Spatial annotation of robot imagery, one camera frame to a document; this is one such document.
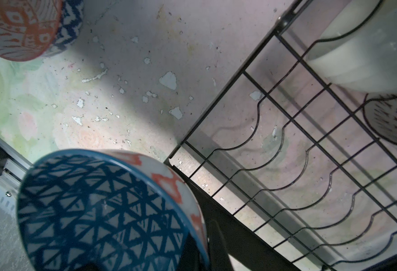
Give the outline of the blue triangle patterned bowl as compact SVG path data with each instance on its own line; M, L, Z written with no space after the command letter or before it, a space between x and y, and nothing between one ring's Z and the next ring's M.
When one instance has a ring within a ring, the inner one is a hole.
M16 217L37 271L174 271L187 239L210 268L204 216L186 182L149 156L68 149L24 176Z

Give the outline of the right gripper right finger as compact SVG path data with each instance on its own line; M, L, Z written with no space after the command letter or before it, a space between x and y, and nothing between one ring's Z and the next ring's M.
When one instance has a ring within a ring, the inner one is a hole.
M226 242L215 220L207 225L209 239L209 257L211 271L234 271L228 255Z

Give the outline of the cream plain bowl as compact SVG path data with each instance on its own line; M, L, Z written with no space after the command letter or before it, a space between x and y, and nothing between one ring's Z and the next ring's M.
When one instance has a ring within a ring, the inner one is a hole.
M323 79L365 93L397 94L397 1L351 1L305 57Z

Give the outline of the red starburst patterned bowl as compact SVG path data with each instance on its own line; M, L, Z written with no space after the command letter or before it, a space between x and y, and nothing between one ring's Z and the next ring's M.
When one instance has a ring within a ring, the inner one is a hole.
M362 113L369 128L397 148L397 95L367 94Z

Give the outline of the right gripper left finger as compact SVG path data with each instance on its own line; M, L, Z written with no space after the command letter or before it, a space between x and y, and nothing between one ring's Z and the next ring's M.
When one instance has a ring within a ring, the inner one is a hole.
M183 253L180 257L177 271L200 271L201 270L200 258L201 256L196 246L196 241L189 234L183 248Z

